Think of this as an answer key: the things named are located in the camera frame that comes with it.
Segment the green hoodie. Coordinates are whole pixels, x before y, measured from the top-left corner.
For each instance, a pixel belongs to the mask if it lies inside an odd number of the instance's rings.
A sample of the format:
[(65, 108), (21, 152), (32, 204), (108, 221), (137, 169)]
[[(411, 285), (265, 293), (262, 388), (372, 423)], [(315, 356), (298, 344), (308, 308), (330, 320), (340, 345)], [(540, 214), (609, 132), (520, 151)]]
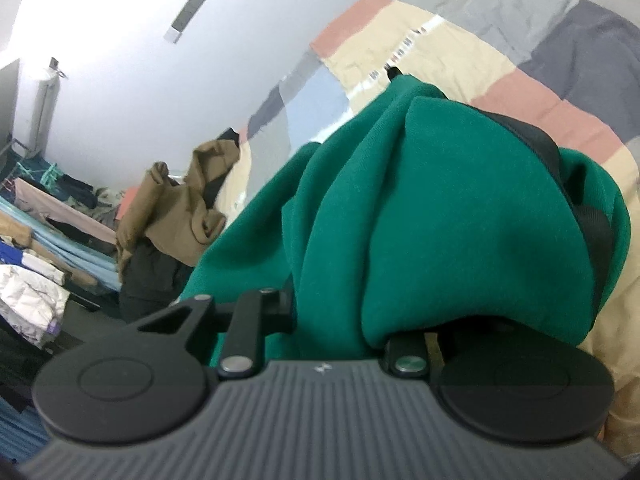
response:
[(291, 286), (275, 360), (358, 360), (394, 333), (497, 315), (580, 344), (631, 225), (610, 175), (542, 130), (413, 76), (311, 142), (207, 248), (183, 296)]

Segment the pile of clothes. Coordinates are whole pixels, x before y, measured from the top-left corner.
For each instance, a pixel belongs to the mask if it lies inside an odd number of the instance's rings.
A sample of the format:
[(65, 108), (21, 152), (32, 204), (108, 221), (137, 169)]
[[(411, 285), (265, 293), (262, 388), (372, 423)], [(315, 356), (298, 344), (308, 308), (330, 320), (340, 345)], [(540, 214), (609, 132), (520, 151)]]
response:
[(67, 273), (65, 287), (70, 291), (70, 302), (65, 308), (62, 332), (43, 349), (27, 342), (8, 322), (1, 322), (1, 457), (12, 464), (26, 462), (49, 441), (32, 404), (30, 388), (38, 370), (52, 356), (122, 325), (100, 307), (114, 307), (117, 296), (112, 290), (76, 282), (76, 278), (83, 280), (85, 275), (49, 252), (36, 238), (30, 249)]

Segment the black garment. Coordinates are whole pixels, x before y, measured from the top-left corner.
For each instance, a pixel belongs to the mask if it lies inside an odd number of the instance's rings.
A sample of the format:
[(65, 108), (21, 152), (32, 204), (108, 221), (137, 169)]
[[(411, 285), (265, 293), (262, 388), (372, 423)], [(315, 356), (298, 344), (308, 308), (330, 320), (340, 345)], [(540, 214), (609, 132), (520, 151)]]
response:
[(160, 252), (142, 238), (122, 274), (119, 310), (127, 323), (166, 308), (182, 293), (192, 266)]

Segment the brown hoodie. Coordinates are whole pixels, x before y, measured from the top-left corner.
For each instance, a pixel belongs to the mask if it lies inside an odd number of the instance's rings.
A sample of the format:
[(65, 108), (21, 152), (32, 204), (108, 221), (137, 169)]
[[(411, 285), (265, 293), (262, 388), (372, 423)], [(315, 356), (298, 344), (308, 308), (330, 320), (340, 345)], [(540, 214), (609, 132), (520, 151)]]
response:
[(208, 141), (192, 152), (183, 182), (169, 177), (166, 162), (156, 162), (138, 186), (116, 230), (117, 272), (124, 275), (134, 251), (149, 240), (162, 254), (193, 268), (221, 234), (226, 216), (215, 206), (219, 190), (240, 159), (232, 139)]

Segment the white radiator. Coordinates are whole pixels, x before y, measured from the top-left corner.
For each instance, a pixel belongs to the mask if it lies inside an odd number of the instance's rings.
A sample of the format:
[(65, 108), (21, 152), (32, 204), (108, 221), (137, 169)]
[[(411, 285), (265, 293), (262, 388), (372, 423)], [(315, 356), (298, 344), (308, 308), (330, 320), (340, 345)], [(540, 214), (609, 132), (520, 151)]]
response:
[(41, 154), (46, 148), (61, 80), (66, 78), (66, 73), (60, 70), (58, 59), (50, 58), (46, 76), (38, 80), (32, 125), (29, 129), (28, 158)]

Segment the patchwork bed quilt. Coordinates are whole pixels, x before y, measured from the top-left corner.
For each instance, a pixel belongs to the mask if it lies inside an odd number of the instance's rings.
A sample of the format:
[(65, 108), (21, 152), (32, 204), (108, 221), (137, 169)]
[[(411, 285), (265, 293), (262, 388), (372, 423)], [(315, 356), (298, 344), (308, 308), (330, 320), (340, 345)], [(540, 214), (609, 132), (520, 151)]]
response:
[(613, 0), (360, 0), (314, 40), (243, 133), (220, 137), (240, 149), (221, 188), (205, 189), (217, 195), (214, 206), (227, 218), (221, 234), (300, 148), (328, 140), (400, 75), (542, 130), (559, 148), (596, 162), (617, 184), (631, 225), (627, 258), (591, 330), (575, 346), (613, 375), (606, 443), (622, 455), (637, 453), (636, 8)]

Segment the grey wall panel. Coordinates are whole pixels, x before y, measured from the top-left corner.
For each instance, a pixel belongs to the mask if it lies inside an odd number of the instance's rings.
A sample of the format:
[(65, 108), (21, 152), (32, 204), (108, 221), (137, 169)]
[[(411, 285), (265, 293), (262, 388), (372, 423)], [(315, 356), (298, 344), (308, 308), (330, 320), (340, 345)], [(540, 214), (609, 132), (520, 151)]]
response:
[(188, 0), (172, 21), (164, 39), (170, 44), (175, 44), (189, 25), (194, 15), (198, 13), (206, 0)]

